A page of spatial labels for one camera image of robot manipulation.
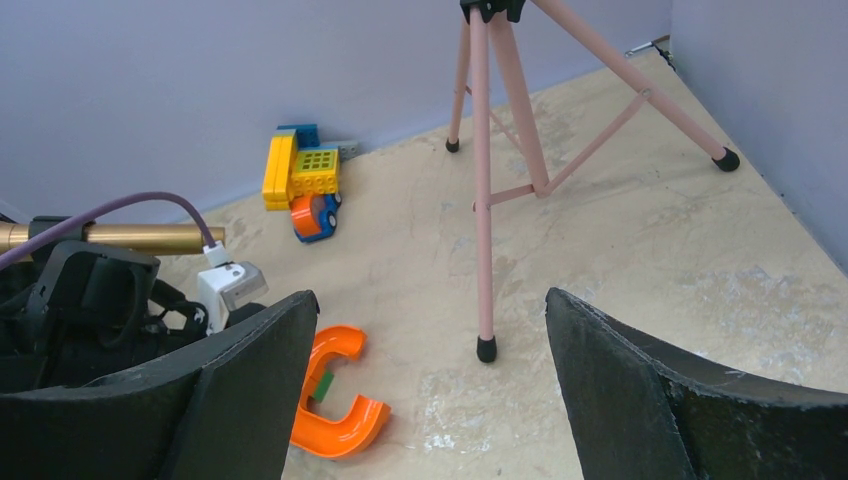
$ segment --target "gray wall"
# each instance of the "gray wall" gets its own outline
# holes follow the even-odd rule
[[[366,148],[447,123],[458,3],[6,0],[0,212],[72,214],[141,190],[205,209],[259,192],[278,123],[318,123]],[[670,28],[671,0],[569,3],[622,51]],[[598,67],[525,10],[532,89]],[[154,204],[106,220],[179,217]]]
[[[671,48],[684,82],[848,271],[848,2],[674,0]]]

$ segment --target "tripod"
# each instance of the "tripod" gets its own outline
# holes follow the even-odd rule
[[[450,130],[445,143],[447,150],[459,150],[459,123],[465,94],[471,95],[472,121],[474,123],[474,162],[476,165],[477,193],[473,210],[477,219],[477,296],[479,336],[477,358],[490,363],[497,356],[494,334],[494,299],[492,293],[492,205],[523,195],[535,194],[544,198],[551,194],[601,145],[630,120],[639,108],[650,103],[663,116],[677,126],[686,136],[701,147],[725,172],[739,167],[739,157],[723,147],[674,101],[657,88],[639,70],[630,65],[612,45],[577,16],[561,0],[531,0],[554,22],[592,52],[606,66],[636,91],[632,102],[577,155],[553,180],[539,142],[539,133],[533,119],[530,96],[518,56],[518,47],[510,23],[518,23],[525,0],[460,0],[465,15],[459,45],[456,71],[456,88]],[[509,106],[518,130],[516,138],[489,108],[489,50],[491,38],[501,77],[506,87]],[[469,65],[471,88],[467,86]],[[531,183],[521,187],[492,193],[489,153],[489,118],[524,156]]]

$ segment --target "small green brick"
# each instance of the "small green brick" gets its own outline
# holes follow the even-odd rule
[[[324,397],[327,396],[327,390],[330,389],[330,384],[333,383],[334,375],[330,372],[324,372],[324,376],[321,377],[321,381],[318,382],[318,386],[315,387],[315,393],[312,394],[312,398],[321,403],[324,401]]]

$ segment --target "pink tripod leg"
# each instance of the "pink tripod leg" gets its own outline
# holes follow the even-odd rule
[[[651,90],[651,98],[648,102],[654,106],[663,116],[679,128],[686,136],[700,146],[713,162],[723,171],[730,172],[739,167],[739,156],[731,150],[724,148],[689,115],[671,100],[665,93],[649,80],[642,72],[621,55],[621,53],[610,45],[604,38],[592,29],[588,23],[580,18],[561,0],[532,0],[547,16],[559,24],[571,36],[583,44],[590,52],[595,54],[610,70],[618,75],[625,83],[637,92],[645,89]]]
[[[548,184],[548,169],[542,153],[542,142],[539,141],[536,120],[533,118],[527,82],[524,80],[524,70],[521,68],[521,59],[518,56],[518,45],[515,43],[512,25],[506,19],[505,13],[495,14],[489,31],[507,97],[509,97],[512,118],[518,130],[521,153],[524,154],[527,172],[533,183],[533,191],[537,197],[546,197],[548,196],[545,189]]]
[[[459,58],[456,62],[456,84],[453,91],[453,112],[451,113],[450,130],[445,148],[451,153],[459,151],[459,122],[462,120],[462,107],[465,102],[465,87],[468,82],[468,62],[471,57],[470,28],[462,22],[462,33],[459,37]]]
[[[489,39],[480,10],[470,12],[471,31],[471,96],[474,122],[474,164],[477,195],[477,300],[480,336],[477,358],[491,363],[497,356],[494,332],[494,299],[492,298],[492,185],[489,155]]]

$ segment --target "gold metal pipe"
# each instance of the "gold metal pipe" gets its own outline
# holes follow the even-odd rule
[[[226,243],[224,227],[210,227],[215,240]],[[196,225],[91,225],[84,231],[89,243],[128,248],[148,255],[203,253],[203,236]],[[29,225],[0,222],[0,253],[29,240]]]

